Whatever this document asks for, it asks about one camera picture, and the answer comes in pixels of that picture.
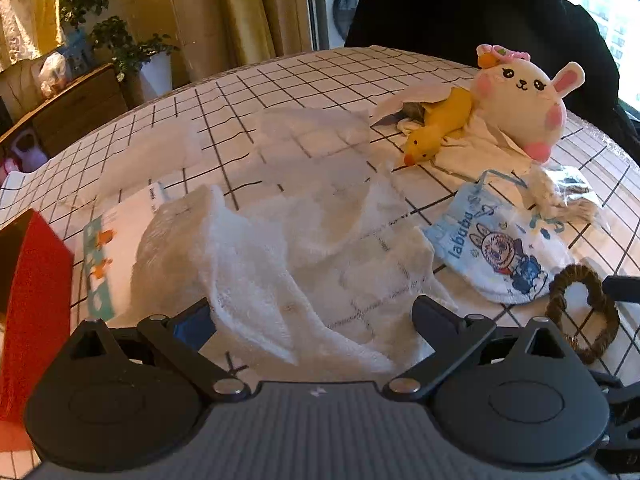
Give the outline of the yellow beige curtain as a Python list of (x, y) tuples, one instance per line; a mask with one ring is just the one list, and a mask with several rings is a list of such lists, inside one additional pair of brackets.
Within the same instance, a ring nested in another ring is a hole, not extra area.
[(308, 0), (113, 0), (134, 39), (167, 34), (174, 86), (308, 52)]

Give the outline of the hanging white patterned cloth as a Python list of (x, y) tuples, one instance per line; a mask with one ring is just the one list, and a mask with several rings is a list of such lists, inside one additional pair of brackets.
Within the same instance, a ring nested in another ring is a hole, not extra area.
[(1, 0), (1, 68), (34, 60), (62, 44), (60, 0)]

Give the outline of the black and white grid tablecloth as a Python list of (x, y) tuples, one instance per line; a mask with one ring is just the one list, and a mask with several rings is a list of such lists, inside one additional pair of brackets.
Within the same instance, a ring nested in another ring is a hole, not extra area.
[[(639, 304), (615, 301), (617, 337), (585, 365), (544, 315), (549, 293), (528, 304), (497, 304), (434, 252), (434, 277), (448, 299), (419, 296), (460, 318), (485, 315), (497, 329), (471, 363), (421, 401), (383, 394), (406, 370), (384, 382), (266, 379), (228, 351), (210, 356), (209, 341), (201, 355), (245, 382), (250, 396), (203, 399), (155, 363), (140, 321), (89, 316), (82, 232), (154, 182), (166, 203), (216, 185), (240, 210), (281, 193), (303, 166), (364, 162), (398, 177), (423, 233), (461, 185), (479, 178), (431, 162), (405, 166), (398, 113), (416, 93), (435, 99), (468, 88), (473, 77), (455, 62), (381, 47), (282, 58), (171, 92), (96, 128), (32, 174), (9, 176), (1, 229), (29, 209), (39, 212), (74, 266), (70, 336), (18, 422), (27, 450), (2, 454), (2, 477), (637, 478), (639, 464), (594, 459), (608, 438), (610, 409), (591, 372), (624, 386), (639, 382)], [(559, 220), (574, 263), (590, 266), (602, 282), (639, 276), (637, 164), (570, 116), (549, 165), (578, 168), (602, 202), (604, 226)]]

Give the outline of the potted green plant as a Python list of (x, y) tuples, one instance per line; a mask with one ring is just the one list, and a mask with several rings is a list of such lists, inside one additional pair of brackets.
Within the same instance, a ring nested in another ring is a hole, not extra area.
[(104, 18), (110, 0), (60, 0), (58, 15), (65, 38), (81, 44), (90, 60), (108, 55), (117, 82), (133, 106), (172, 90), (171, 55), (179, 51), (171, 36), (154, 32), (137, 39), (124, 18)]

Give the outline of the wooden sideboard cabinet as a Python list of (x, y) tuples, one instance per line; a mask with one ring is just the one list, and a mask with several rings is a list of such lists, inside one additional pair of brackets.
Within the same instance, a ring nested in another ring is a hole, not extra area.
[(1, 149), (12, 148), (24, 131), (35, 135), (43, 153), (53, 157), (96, 128), (128, 112), (113, 64), (75, 79), (61, 93), (24, 115), (1, 136)]

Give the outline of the brown hair scrunchie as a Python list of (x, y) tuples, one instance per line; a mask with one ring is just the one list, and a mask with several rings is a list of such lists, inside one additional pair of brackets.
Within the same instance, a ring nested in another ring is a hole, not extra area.
[[(600, 332), (588, 340), (582, 334), (582, 326), (593, 314), (601, 319)], [(615, 300), (604, 292), (599, 274), (584, 264), (569, 264), (555, 275), (549, 285), (544, 315), (585, 365), (602, 358), (620, 328)]]

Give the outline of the white bunny plush toy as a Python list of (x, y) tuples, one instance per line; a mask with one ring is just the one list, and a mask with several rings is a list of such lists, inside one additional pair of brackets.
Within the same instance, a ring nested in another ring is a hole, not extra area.
[(476, 54), (480, 71), (471, 93), (484, 121), (531, 159), (546, 162), (564, 131), (563, 99), (586, 80), (582, 66), (569, 62), (550, 78), (526, 52), (481, 44)]

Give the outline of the white teal tissue pack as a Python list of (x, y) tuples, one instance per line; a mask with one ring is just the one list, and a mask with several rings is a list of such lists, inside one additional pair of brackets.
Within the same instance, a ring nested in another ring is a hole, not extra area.
[(111, 322), (129, 309), (140, 240), (157, 209), (167, 201), (163, 185), (154, 182), (85, 226), (82, 248), (90, 318)]

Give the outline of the purple kettlebell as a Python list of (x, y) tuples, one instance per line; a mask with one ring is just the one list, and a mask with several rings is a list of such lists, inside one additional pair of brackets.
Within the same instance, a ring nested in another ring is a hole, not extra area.
[(11, 148), (20, 160), (21, 170), (26, 174), (36, 171), (48, 161), (47, 155), (43, 153), (32, 129), (21, 131), (13, 141)]

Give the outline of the black draped chair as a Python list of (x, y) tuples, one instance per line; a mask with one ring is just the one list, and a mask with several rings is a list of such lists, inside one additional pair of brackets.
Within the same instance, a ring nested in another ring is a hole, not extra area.
[(623, 110), (620, 73), (596, 21), (568, 0), (358, 0), (345, 41), (381, 46), (473, 66), (480, 44), (529, 53), (548, 76), (569, 62), (585, 83), (566, 106), (639, 157), (639, 131)]

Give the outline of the clear plastic packet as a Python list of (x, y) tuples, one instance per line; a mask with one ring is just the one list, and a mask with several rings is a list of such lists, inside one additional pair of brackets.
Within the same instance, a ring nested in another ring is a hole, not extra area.
[(523, 180), (544, 218), (605, 225), (602, 202), (578, 168), (533, 165)]

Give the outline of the grey tea bag packet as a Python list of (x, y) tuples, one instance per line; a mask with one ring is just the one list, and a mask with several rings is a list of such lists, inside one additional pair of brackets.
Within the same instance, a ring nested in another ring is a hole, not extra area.
[(431, 113), (432, 108), (433, 104), (429, 102), (405, 102), (399, 114), (402, 118), (408, 118), (423, 125), (425, 117)]

